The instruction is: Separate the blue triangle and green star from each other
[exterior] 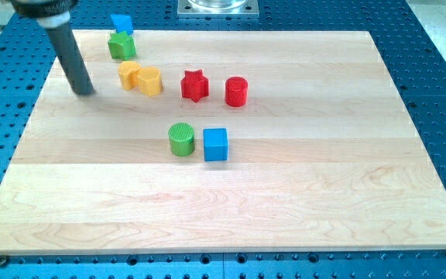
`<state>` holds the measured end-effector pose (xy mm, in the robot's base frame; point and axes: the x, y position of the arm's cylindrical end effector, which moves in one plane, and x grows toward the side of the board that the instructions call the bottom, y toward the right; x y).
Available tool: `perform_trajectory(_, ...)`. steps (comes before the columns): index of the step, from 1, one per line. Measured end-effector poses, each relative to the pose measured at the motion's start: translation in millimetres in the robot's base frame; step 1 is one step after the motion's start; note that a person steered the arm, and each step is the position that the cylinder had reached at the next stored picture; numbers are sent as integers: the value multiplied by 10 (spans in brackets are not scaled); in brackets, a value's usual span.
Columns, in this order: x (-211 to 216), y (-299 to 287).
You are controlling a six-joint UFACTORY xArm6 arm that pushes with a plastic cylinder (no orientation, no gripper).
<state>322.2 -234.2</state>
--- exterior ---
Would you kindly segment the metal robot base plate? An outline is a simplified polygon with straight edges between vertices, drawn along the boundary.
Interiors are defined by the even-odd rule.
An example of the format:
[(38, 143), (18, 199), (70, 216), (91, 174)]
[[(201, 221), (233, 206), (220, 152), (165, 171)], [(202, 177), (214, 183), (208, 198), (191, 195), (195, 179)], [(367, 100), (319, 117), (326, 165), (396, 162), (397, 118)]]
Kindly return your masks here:
[(222, 18), (259, 16), (258, 0), (178, 0), (179, 18)]

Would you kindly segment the black robot arm end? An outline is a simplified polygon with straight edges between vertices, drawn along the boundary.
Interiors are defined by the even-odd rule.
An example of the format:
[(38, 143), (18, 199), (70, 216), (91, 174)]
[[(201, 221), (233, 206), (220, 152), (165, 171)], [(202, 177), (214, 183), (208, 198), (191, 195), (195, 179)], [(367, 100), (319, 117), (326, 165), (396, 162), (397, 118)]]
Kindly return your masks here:
[(69, 12), (78, 0), (8, 0), (15, 12), (28, 18), (45, 18)]

